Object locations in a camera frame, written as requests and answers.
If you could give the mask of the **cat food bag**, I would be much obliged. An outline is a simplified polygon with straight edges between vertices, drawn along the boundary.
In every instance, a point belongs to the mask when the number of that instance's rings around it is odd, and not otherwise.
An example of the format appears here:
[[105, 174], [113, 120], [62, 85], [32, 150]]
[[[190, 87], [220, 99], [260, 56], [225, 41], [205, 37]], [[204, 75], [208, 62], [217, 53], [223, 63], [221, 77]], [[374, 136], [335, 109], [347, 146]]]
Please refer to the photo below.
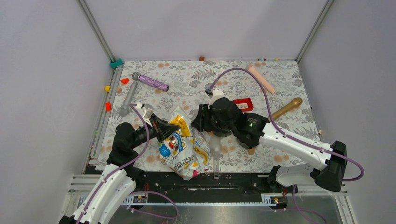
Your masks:
[[191, 119], [180, 107], [172, 112], [169, 123], [178, 129], [159, 143], [164, 164], [184, 180], [205, 173], [211, 156], [203, 134], [191, 126]]

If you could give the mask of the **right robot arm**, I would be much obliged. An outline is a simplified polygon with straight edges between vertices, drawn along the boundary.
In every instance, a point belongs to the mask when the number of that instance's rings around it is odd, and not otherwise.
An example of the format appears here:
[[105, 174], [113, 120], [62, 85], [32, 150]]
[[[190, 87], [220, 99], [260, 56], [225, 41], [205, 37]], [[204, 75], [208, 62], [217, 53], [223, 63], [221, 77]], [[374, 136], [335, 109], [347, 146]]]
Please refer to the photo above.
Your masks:
[[346, 145], [318, 142], [302, 136], [294, 137], [287, 130], [276, 129], [266, 117], [256, 113], [243, 113], [237, 105], [221, 97], [212, 105], [200, 104], [191, 126], [199, 132], [232, 134], [244, 148], [259, 144], [285, 151], [306, 162], [293, 167], [273, 167], [268, 179], [269, 189], [280, 192], [294, 184], [315, 183], [323, 189], [339, 192], [344, 179], [347, 161]]

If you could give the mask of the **black bowl paw print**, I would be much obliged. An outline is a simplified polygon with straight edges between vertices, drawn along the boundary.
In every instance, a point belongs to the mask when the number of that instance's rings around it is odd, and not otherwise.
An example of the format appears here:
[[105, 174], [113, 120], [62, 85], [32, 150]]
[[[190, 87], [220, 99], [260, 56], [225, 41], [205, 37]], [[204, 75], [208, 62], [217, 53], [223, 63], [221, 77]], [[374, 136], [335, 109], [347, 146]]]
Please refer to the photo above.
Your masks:
[[212, 131], [213, 135], [224, 138], [232, 135], [233, 133], [230, 131], [225, 131], [225, 130], [213, 130]]

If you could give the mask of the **red plastic box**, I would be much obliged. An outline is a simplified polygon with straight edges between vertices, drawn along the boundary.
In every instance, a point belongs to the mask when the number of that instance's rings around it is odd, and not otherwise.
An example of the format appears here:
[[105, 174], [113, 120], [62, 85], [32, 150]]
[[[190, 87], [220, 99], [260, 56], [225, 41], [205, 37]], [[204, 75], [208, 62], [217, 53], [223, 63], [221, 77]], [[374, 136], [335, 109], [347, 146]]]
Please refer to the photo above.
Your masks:
[[243, 112], [250, 112], [254, 108], [251, 98], [235, 99], [233, 102]]

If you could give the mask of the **black bowl fish print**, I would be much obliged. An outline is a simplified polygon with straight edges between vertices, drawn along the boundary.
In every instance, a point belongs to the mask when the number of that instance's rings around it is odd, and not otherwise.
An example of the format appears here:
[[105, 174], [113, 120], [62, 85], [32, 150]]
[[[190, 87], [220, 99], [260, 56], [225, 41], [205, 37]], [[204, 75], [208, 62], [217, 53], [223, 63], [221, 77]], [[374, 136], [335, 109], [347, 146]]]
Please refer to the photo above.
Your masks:
[[249, 144], [243, 143], [243, 142], [241, 142], [238, 138], [236, 138], [236, 142], [237, 142], [241, 147], [243, 147], [243, 148], [246, 149], [246, 150], [248, 150], [248, 149], [255, 149], [255, 148], [257, 147], [257, 145], [251, 146], [251, 145], [249, 145]]

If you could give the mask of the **grey toy microphone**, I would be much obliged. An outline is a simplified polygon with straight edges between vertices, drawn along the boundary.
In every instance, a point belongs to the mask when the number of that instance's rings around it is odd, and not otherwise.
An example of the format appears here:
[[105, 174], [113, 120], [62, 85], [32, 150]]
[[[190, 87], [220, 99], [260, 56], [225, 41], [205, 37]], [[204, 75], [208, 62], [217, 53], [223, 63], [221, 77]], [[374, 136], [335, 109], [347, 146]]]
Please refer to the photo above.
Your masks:
[[130, 89], [129, 89], [126, 97], [125, 97], [125, 100], [124, 100], [123, 104], [119, 108], [119, 115], [121, 117], [127, 116], [129, 114], [129, 112], [131, 111], [131, 106], [130, 105], [131, 105], [133, 97], [134, 97], [134, 95], [136, 93], [137, 85], [138, 85], [137, 81], [134, 81], [132, 83], [132, 85], [130, 86]]

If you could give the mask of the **purple glitter toy microphone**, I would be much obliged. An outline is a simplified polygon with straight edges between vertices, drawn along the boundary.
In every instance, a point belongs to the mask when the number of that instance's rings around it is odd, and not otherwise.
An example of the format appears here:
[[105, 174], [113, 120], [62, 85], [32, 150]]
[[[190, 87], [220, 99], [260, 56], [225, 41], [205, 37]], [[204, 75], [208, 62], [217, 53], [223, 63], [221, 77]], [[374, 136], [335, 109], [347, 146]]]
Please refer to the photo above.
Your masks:
[[162, 90], [164, 92], [167, 92], [169, 90], [169, 86], [161, 81], [155, 80], [153, 78], [150, 78], [146, 75], [142, 75], [139, 72], [134, 72], [132, 74], [132, 78], [136, 81], [139, 81], [141, 83], [147, 84], [151, 87], [154, 87], [156, 89]]

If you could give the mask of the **pink toy microphone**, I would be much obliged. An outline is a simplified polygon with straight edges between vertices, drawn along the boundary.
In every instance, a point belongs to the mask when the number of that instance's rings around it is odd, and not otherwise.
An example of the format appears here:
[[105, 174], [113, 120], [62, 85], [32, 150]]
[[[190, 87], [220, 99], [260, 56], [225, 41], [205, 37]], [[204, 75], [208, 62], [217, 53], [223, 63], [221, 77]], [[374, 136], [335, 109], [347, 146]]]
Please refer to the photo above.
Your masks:
[[258, 80], [259, 82], [263, 85], [263, 87], [271, 94], [275, 94], [276, 90], [275, 88], [270, 84], [270, 82], [257, 70], [257, 68], [249, 64], [246, 69], [250, 71]]

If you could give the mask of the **floral patterned table mat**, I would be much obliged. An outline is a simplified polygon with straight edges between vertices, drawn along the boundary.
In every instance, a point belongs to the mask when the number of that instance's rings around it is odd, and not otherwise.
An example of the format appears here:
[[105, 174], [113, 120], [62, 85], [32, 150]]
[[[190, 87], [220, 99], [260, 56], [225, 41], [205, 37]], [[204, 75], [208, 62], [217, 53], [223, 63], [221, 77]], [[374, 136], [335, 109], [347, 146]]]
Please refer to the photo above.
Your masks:
[[[112, 150], [116, 126], [123, 122], [130, 123], [133, 128], [142, 126], [141, 120], [134, 112], [127, 116], [119, 115], [119, 108], [124, 102], [130, 89], [132, 74], [139, 72], [143, 75], [159, 80], [169, 85], [164, 92], [146, 84], [138, 83], [132, 103], [146, 103], [154, 108], [154, 113], [161, 119], [168, 120], [173, 110], [182, 108], [190, 119], [194, 119], [198, 112], [198, 105], [208, 103], [209, 97], [205, 93], [215, 78], [230, 68], [246, 68], [252, 64], [273, 85], [274, 95], [267, 93], [271, 112], [276, 112], [300, 97], [303, 102], [291, 112], [287, 112], [276, 119], [279, 127], [286, 128], [296, 134], [319, 140], [318, 128], [312, 114], [307, 93], [303, 84], [298, 64], [294, 61], [131, 61], [123, 66], [122, 73], [118, 72], [118, 79], [129, 78], [128, 84], [117, 83], [115, 99], [109, 113], [106, 132], [104, 129], [96, 145], [95, 156], [97, 163], [95, 170], [102, 171]], [[215, 84], [229, 99], [251, 98], [253, 111], [262, 116], [268, 116], [262, 90], [255, 80], [243, 71], [232, 71], [225, 74]], [[171, 172], [169, 167], [162, 163], [158, 151], [157, 140], [150, 141], [150, 145], [134, 164], [145, 171]], [[304, 163], [301, 159], [273, 147], [260, 145], [253, 155], [242, 148], [234, 136], [222, 139], [222, 149], [219, 157], [220, 172], [269, 172], [273, 166], [294, 166]]]

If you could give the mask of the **red triangular block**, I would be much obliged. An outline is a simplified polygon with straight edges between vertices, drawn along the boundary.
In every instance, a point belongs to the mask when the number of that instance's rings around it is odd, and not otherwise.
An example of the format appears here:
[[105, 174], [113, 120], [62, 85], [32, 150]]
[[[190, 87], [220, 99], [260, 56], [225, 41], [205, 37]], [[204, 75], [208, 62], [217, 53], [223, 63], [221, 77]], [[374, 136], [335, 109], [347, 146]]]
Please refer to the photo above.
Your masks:
[[120, 80], [120, 82], [121, 82], [122, 84], [124, 84], [124, 85], [126, 85], [129, 81], [130, 81], [129, 78], [124, 78], [124, 79], [121, 79], [121, 80]]

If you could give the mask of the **gold toy microphone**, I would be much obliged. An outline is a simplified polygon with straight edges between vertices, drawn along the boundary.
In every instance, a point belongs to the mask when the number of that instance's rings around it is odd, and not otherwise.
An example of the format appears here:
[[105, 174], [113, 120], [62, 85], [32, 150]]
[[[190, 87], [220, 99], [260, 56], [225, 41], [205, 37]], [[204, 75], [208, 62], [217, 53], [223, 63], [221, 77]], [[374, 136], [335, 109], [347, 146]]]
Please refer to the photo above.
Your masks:
[[300, 97], [292, 99], [287, 105], [283, 106], [276, 112], [272, 113], [273, 119], [275, 120], [275, 119], [281, 117], [282, 115], [286, 114], [287, 112], [290, 112], [290, 111], [298, 108], [302, 103], [303, 103], [303, 100]]

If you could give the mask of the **teal plastic block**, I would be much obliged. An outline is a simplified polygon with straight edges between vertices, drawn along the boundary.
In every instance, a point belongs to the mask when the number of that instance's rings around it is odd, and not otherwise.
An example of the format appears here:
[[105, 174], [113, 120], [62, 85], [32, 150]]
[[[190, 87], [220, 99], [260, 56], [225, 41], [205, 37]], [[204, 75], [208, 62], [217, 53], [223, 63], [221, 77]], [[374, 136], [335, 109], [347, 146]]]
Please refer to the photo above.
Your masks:
[[109, 65], [110, 65], [110, 67], [111, 67], [112, 69], [115, 69], [115, 68], [117, 68], [118, 66], [122, 65], [123, 63], [124, 63], [123, 60], [119, 58], [118, 60], [116, 60], [116, 61], [114, 61], [114, 62], [111, 62]]

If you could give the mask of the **red block on rail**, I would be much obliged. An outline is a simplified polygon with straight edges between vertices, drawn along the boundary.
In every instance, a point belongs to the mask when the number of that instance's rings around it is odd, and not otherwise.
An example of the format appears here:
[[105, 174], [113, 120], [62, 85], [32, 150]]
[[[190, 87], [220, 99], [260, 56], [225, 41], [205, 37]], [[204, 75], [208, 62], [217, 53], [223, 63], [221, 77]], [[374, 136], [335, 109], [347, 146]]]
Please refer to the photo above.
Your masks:
[[112, 104], [110, 102], [105, 103], [105, 110], [107, 112], [112, 110]]

